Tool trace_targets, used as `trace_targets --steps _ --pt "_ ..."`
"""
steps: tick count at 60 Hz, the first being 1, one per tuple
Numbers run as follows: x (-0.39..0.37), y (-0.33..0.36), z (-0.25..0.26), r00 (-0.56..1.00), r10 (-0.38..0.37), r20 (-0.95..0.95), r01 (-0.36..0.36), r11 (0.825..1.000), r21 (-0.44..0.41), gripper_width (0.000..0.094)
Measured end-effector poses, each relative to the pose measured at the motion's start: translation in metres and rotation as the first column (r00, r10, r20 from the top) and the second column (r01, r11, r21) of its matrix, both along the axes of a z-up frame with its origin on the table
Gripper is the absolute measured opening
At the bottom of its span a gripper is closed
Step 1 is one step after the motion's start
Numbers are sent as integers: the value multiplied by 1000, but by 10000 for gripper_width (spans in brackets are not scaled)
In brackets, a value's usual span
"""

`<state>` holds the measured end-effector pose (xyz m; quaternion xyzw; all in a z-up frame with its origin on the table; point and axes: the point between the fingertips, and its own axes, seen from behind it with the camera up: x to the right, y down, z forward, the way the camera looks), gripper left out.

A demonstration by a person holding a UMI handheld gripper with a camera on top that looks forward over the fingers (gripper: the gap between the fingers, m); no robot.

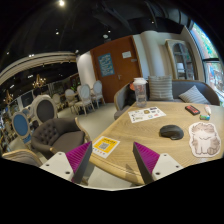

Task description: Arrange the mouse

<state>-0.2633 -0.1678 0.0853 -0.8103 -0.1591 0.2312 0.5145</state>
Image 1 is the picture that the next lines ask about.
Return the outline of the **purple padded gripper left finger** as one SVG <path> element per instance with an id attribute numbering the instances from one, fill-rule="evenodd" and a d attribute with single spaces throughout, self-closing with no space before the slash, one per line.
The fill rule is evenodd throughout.
<path id="1" fill-rule="evenodd" d="M 41 166 L 41 169 L 65 180 L 80 184 L 91 153 L 92 142 L 87 142 L 67 153 L 57 152 Z"/>

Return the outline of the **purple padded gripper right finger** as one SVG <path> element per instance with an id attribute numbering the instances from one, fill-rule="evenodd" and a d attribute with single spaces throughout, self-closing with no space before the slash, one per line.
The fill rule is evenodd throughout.
<path id="1" fill-rule="evenodd" d="M 149 184 L 182 169 L 168 153 L 158 154 L 134 142 L 133 154 L 145 184 Z"/>

